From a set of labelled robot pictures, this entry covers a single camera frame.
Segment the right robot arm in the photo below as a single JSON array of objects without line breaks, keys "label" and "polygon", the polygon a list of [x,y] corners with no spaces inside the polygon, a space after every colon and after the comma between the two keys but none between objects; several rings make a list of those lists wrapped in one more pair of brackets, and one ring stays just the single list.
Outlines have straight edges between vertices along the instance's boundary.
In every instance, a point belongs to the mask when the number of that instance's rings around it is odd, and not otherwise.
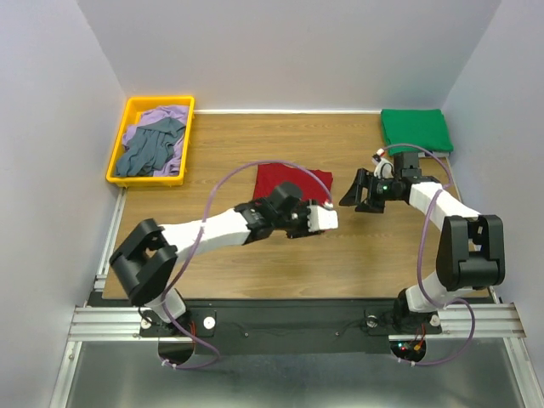
[{"label": "right robot arm", "polygon": [[359,213],[383,213],[387,202],[403,201],[424,214],[426,226],[439,229],[434,272],[423,277],[418,270],[417,284],[399,293],[391,311],[394,327],[409,332],[460,296],[504,281],[503,222],[465,206],[435,177],[424,175],[415,151],[392,160],[384,155],[378,150],[373,156],[374,170],[358,169],[339,203]]}]

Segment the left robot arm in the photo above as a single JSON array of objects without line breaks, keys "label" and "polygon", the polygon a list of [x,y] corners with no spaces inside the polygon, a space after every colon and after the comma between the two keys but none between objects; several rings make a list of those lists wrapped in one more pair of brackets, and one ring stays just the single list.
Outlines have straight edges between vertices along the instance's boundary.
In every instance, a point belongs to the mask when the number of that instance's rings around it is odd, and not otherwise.
[{"label": "left robot arm", "polygon": [[292,183],[272,193],[241,203],[204,221],[158,224],[148,218],[132,230],[110,256],[110,267],[130,303],[151,309],[169,334],[183,333],[188,308],[179,292],[168,285],[176,264],[183,267],[197,254],[222,247],[240,247],[284,231],[289,239],[318,235],[317,200],[303,200]]}]

